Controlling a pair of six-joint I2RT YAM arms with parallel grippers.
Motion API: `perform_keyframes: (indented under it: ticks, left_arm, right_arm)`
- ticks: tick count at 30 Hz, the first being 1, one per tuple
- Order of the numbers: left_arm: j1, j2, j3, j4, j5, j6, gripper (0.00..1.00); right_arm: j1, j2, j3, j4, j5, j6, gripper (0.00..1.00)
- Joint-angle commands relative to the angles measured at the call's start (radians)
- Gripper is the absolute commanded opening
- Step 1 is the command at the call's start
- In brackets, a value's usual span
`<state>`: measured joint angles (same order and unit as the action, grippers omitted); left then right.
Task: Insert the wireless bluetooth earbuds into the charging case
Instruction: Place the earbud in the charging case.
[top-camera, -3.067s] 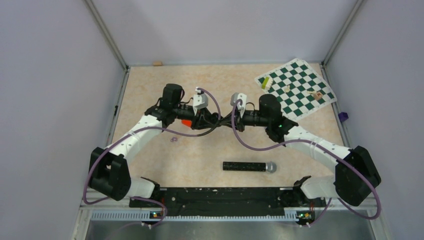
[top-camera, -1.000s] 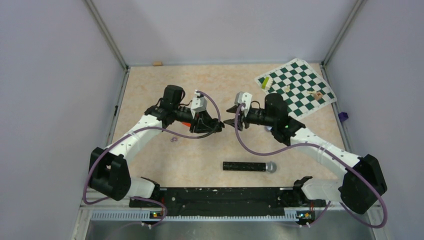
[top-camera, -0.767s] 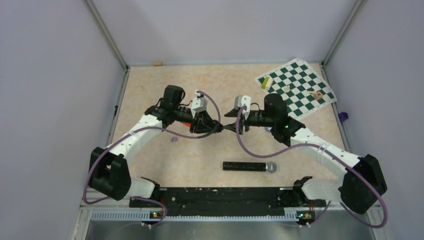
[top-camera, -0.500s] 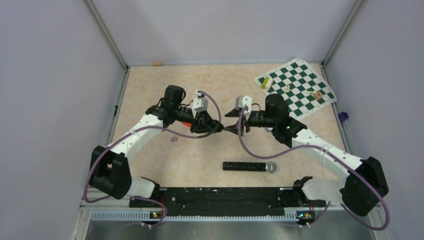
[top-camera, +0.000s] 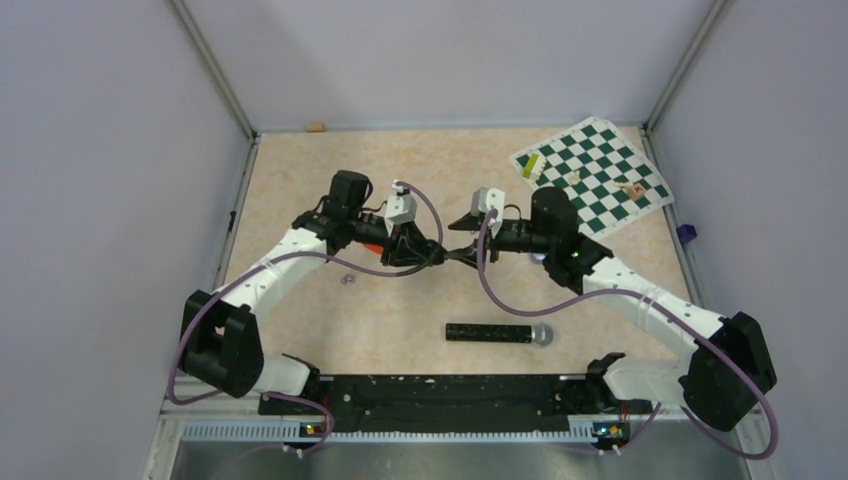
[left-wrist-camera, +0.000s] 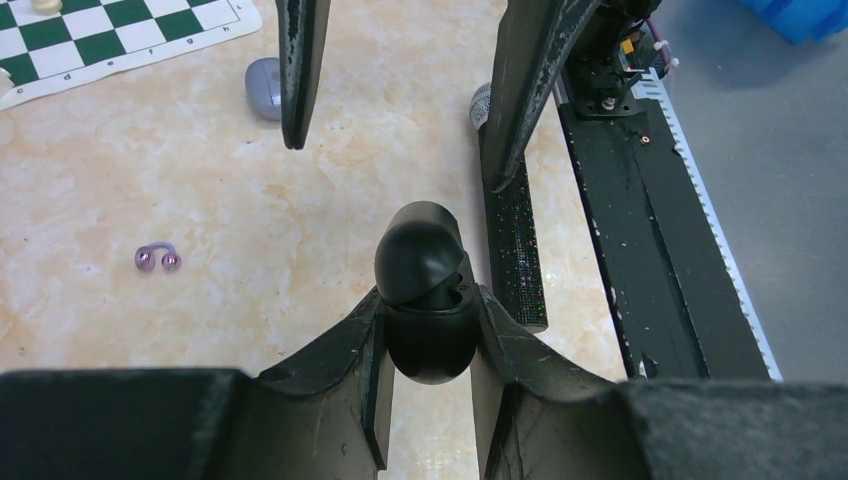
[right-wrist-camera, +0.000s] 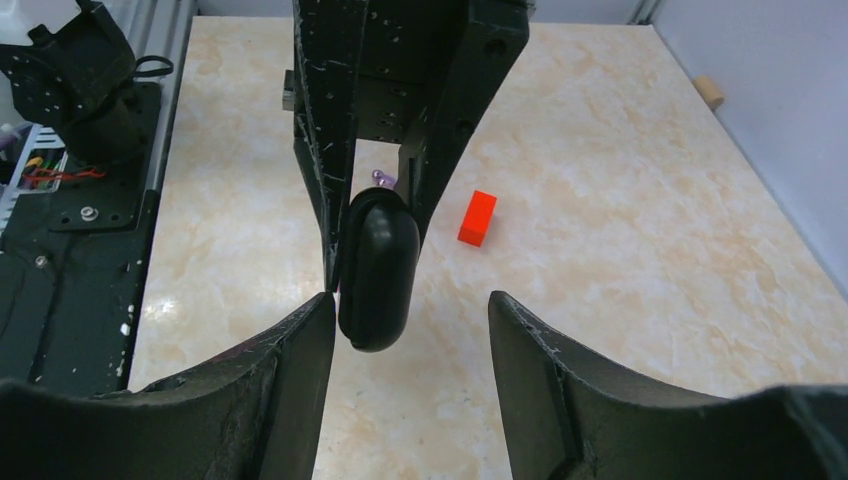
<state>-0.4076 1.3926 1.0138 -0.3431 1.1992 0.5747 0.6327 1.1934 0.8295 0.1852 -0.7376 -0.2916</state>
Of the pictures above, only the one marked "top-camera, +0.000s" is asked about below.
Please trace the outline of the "black earbud charging case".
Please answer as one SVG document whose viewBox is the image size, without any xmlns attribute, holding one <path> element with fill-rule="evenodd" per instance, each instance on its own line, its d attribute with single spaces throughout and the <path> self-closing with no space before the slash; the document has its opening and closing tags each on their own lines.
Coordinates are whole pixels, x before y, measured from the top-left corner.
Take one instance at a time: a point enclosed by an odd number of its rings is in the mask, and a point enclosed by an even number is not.
<svg viewBox="0 0 848 480">
<path fill-rule="evenodd" d="M 431 265 L 439 266 L 439 265 L 443 265 L 447 261 L 454 260 L 455 254 L 452 251 L 449 251 L 442 246 L 437 246 L 431 252 L 430 258 L 431 258 L 431 262 L 430 262 Z"/>
</svg>

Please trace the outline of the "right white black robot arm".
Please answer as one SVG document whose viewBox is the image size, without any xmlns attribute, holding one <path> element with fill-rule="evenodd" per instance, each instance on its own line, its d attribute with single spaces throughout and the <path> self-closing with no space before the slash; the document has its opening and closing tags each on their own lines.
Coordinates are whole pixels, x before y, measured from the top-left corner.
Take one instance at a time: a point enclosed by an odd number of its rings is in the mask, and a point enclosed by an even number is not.
<svg viewBox="0 0 848 480">
<path fill-rule="evenodd" d="M 478 235 L 477 245 L 463 251 L 466 264 L 496 260 L 502 252 L 540 253 L 557 285 L 623 315 L 676 357 L 613 357 L 586 385 L 594 409 L 612 412 L 625 400 L 649 400 L 680 406 L 728 432 L 776 386 L 767 343 L 753 317 L 706 310 L 640 276 L 580 232 L 578 209 L 564 190 L 536 190 L 527 219 L 506 219 L 505 209 L 503 191 L 481 188 L 469 212 L 450 223 L 452 230 Z"/>
</svg>

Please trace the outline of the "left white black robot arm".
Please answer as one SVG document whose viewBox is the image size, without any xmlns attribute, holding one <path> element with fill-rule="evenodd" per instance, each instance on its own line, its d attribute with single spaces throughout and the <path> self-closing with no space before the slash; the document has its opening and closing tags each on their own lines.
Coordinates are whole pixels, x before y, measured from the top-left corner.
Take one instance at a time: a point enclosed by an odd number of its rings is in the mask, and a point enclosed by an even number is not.
<svg viewBox="0 0 848 480">
<path fill-rule="evenodd" d="M 186 300 L 166 387 L 171 402 L 194 401 L 176 394 L 176 375 L 182 372 L 211 386 L 208 397 L 280 394 L 297 413 L 317 407 L 316 367 L 291 355 L 265 353 L 261 323 L 310 273 L 327 263 L 341 264 L 338 252 L 352 243 L 383 247 L 386 268 L 374 274 L 386 278 L 413 275 L 435 265 L 444 252 L 444 230 L 428 239 L 415 223 L 420 203 L 434 207 L 420 189 L 396 180 L 384 204 L 369 208 L 373 191 L 366 175 L 336 172 L 328 193 L 248 270 L 211 293 L 198 290 Z"/>
</svg>

